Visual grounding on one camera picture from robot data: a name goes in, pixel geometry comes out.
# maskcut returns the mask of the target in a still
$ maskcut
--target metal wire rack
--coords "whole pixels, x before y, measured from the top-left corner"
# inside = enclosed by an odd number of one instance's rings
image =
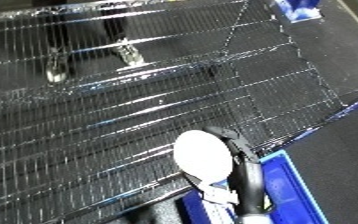
[[[342,107],[262,1],[105,3],[0,13],[0,223],[112,221],[188,189],[171,154],[183,131],[238,128],[258,146]],[[143,66],[111,53],[102,22],[121,17]],[[73,72],[50,86],[56,25]]]

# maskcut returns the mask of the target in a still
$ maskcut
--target sneaker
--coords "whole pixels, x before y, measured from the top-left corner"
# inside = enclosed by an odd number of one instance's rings
[[[49,57],[46,64],[46,77],[50,83],[60,83],[67,79],[68,65],[64,47],[49,48]]]
[[[114,47],[113,52],[119,55],[122,61],[129,66],[139,66],[144,63],[143,56],[132,44],[128,44],[128,39],[120,39],[116,42],[120,46]]]

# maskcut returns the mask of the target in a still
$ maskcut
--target blue container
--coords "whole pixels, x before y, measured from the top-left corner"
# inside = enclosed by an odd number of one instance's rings
[[[285,151],[263,158],[262,164],[266,191],[276,205],[270,214],[274,224],[328,224]],[[233,223],[231,207],[203,201],[195,190],[183,202],[194,224]]]
[[[275,0],[282,13],[291,23],[321,18],[319,0]]]

